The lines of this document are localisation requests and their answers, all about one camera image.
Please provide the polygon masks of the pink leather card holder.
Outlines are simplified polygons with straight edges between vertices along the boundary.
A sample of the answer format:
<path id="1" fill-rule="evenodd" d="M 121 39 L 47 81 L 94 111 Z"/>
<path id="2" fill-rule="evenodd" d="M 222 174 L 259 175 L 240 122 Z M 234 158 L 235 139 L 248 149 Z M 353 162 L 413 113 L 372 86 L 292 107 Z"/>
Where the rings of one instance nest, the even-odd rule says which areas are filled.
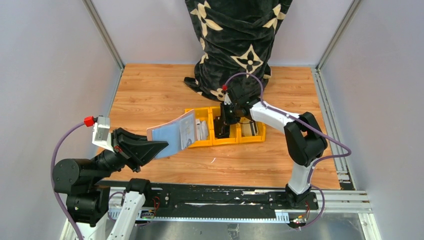
<path id="1" fill-rule="evenodd" d="M 146 129 L 149 141 L 168 142 L 168 146 L 155 157 L 156 159 L 167 158 L 183 151 L 180 139 L 180 120 L 191 113 L 194 114 L 195 118 L 195 111 L 192 109 L 170 122 Z"/>

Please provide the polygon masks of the white printed card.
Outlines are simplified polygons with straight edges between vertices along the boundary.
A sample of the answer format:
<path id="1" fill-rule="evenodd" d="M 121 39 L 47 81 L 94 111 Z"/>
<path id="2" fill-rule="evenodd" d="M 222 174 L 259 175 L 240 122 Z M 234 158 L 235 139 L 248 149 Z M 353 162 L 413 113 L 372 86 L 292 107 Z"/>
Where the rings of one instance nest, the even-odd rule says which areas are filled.
<path id="1" fill-rule="evenodd" d="M 181 149 L 185 150 L 196 141 L 196 122 L 193 113 L 187 114 L 179 122 Z"/>

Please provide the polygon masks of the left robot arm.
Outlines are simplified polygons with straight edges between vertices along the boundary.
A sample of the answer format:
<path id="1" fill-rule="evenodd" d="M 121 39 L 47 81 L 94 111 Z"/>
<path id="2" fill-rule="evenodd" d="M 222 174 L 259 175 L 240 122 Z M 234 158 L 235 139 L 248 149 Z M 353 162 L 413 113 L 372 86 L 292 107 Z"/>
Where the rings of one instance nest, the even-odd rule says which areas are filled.
<path id="1" fill-rule="evenodd" d="M 127 240 L 142 207 L 146 203 L 159 204 L 154 199 L 151 182 L 132 178 L 127 183 L 122 208 L 109 234 L 106 223 L 111 188 L 98 183 L 125 166 L 138 173 L 169 144 L 149 141 L 146 136 L 123 128 L 104 133 L 96 127 L 92 142 L 104 149 L 95 157 L 66 158 L 54 164 L 51 171 L 54 194 L 66 195 L 66 202 L 60 201 L 59 205 L 78 240 Z"/>

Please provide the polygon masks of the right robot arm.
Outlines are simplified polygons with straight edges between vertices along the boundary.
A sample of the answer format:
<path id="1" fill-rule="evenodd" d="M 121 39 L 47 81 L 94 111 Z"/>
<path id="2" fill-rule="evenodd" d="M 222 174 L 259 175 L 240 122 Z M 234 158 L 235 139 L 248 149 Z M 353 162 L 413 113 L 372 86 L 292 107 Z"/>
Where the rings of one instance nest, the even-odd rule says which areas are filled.
<path id="1" fill-rule="evenodd" d="M 223 85 L 224 101 L 220 105 L 224 125 L 241 118 L 266 124 L 285 136 L 288 154 L 294 162 L 290 180 L 285 187 L 285 201 L 293 208 L 306 202 L 311 191 L 314 162 L 328 147 L 322 130 L 310 112 L 292 113 L 274 107 L 260 96 L 240 92 Z"/>

